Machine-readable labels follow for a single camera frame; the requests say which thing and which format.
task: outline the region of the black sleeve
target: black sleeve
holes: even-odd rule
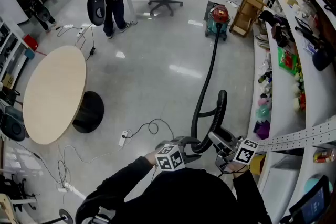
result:
[[[118,209],[123,205],[126,195],[152,168],[153,165],[145,157],[139,157],[110,178],[105,179],[78,208],[76,224],[81,224],[88,217],[94,217],[100,206],[107,210]]]
[[[258,190],[250,171],[243,173],[233,180],[239,207],[244,211],[241,217],[245,223],[272,224],[267,214],[263,198]]]

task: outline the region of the vacuum hose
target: vacuum hose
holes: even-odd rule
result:
[[[227,92],[225,90],[221,90],[218,93],[218,99],[217,99],[217,107],[209,112],[201,113],[201,107],[202,103],[204,100],[205,92],[206,89],[208,88],[210,78],[212,75],[212,71],[214,69],[214,63],[215,63],[215,58],[216,58],[216,51],[217,51],[217,45],[218,45],[218,40],[219,40],[219,35],[220,35],[220,30],[222,28],[221,23],[216,23],[216,28],[217,28],[217,34],[216,34],[216,39],[215,39],[215,45],[214,45],[214,50],[211,58],[211,63],[209,67],[209,72],[208,75],[205,79],[205,83],[203,85],[201,95],[199,96],[197,106],[194,112],[193,120],[192,120],[192,125],[191,125],[191,137],[197,138],[197,123],[198,123],[198,118],[203,118],[203,117],[208,117],[214,115],[214,119],[212,121],[212,124],[209,128],[208,132],[220,132],[221,133],[221,124],[225,115],[225,110],[226,110],[226,103],[227,103]],[[205,152],[210,146],[212,145],[212,141],[208,137],[208,135],[205,136],[202,142],[199,144],[192,144],[192,150],[195,153],[203,153]]]

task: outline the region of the white tile floor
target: white tile floor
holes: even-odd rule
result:
[[[59,25],[81,26],[89,23],[86,12],[87,0],[72,0],[55,17]],[[71,172],[71,182],[66,194],[57,191],[59,187],[50,177],[41,162],[34,159],[18,145],[6,142],[6,166],[17,166],[27,177],[27,190],[39,194],[37,210],[26,207],[36,222],[57,217],[60,208],[66,208],[75,215],[83,197],[91,193],[106,177],[125,167],[138,156],[152,151],[162,140],[171,137],[168,128],[159,123],[159,132],[153,136],[143,129],[122,150],[118,141],[123,130],[136,131],[142,123],[154,118],[168,122],[175,135],[190,135],[193,112],[208,72],[214,37],[205,37],[203,17],[208,0],[181,0],[183,7],[172,5],[174,17],[165,7],[158,9],[156,16],[146,14],[150,10],[148,0],[133,0],[139,23],[125,33],[115,33],[107,40],[102,26],[95,27],[94,43],[96,53],[87,61],[87,90],[102,97],[105,114],[100,126],[92,133],[78,133],[72,126],[56,142],[38,145],[31,139],[22,142],[38,153],[58,178],[57,160],[66,145],[74,146],[85,161],[95,156],[113,152],[91,164],[83,164],[70,148],[66,149],[66,164]],[[210,0],[227,4],[228,0]],[[235,10],[227,5],[232,16]],[[125,4],[126,19],[130,18]],[[73,45],[76,30],[70,30],[61,37],[57,31],[42,34],[38,50],[49,53],[54,49]],[[91,31],[85,34],[86,42],[82,52],[88,56],[92,47]],[[22,94],[35,67],[43,56],[36,54],[29,62],[17,84]],[[228,92],[227,111],[223,127],[236,136],[247,133],[254,73],[253,40],[243,39],[228,33],[226,41],[220,41],[212,79],[206,92],[202,111],[215,107],[218,91]],[[212,119],[200,119],[199,137],[203,138]],[[215,151],[210,148],[194,167],[207,169],[218,174],[214,165]],[[150,172],[129,194],[128,199],[138,196],[147,187],[152,177]]]

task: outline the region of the jeans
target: jeans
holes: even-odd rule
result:
[[[44,30],[48,30],[48,29],[49,29],[47,23],[44,22],[44,21],[42,21],[42,20],[36,15],[36,12],[33,12],[33,15],[34,15],[35,18],[40,22],[40,24],[42,25],[42,27],[43,27]],[[50,16],[49,22],[50,22],[51,24],[53,24],[53,23],[55,22],[55,19],[54,19],[52,16]]]
[[[113,19],[114,15],[115,23],[119,29],[126,27],[126,22],[124,20],[124,2],[123,0],[105,0],[106,2],[106,15],[103,31],[107,36],[113,34]]]

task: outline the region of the hand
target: hand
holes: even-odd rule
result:
[[[246,172],[248,171],[248,165],[242,164],[242,163],[238,163],[238,162],[231,162],[227,168],[229,168],[233,173],[233,177],[237,178],[240,175],[242,175],[242,172]]]
[[[158,153],[160,151],[161,147],[157,150],[154,150],[150,153],[147,153],[144,157],[147,159],[147,161],[150,162],[150,164],[152,164],[153,166],[156,165],[156,158],[155,158],[155,155],[156,153]]]

